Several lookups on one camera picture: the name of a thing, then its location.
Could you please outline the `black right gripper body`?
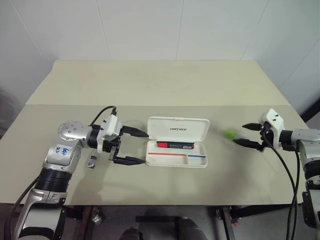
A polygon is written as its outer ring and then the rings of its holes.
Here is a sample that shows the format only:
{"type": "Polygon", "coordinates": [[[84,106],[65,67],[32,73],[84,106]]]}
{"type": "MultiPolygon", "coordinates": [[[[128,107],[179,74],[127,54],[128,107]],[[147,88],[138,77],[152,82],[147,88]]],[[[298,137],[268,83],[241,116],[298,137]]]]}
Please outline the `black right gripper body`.
{"type": "Polygon", "coordinates": [[[259,151],[261,153],[264,152],[265,148],[273,149],[273,140],[274,140],[274,133],[271,130],[271,125],[268,122],[264,122],[260,131],[261,135],[261,146],[259,147],[259,151]]]}

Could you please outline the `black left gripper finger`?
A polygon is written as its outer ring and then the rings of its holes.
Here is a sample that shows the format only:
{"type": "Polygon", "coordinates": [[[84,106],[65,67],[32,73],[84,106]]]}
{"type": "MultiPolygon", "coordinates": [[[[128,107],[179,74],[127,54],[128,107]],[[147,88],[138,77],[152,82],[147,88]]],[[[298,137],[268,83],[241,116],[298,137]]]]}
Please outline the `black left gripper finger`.
{"type": "Polygon", "coordinates": [[[132,166],[144,164],[146,161],[140,158],[126,156],[126,157],[116,157],[113,162],[119,165],[132,166]]]}
{"type": "Polygon", "coordinates": [[[149,135],[146,132],[144,132],[138,128],[130,127],[130,126],[123,126],[122,132],[125,134],[129,134],[133,137],[139,137],[139,138],[148,138],[149,137],[149,135]]]}

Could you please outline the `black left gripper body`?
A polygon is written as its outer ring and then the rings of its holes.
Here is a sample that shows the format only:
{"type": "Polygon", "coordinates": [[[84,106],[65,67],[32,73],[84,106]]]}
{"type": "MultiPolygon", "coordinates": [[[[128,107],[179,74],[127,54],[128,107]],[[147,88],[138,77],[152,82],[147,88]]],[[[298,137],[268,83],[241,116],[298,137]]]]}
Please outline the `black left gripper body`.
{"type": "Polygon", "coordinates": [[[124,163],[122,157],[118,157],[118,153],[121,146],[121,137],[123,135],[123,130],[119,132],[119,136],[113,140],[104,140],[102,145],[102,150],[106,153],[109,153],[108,159],[113,163],[124,163]]]}

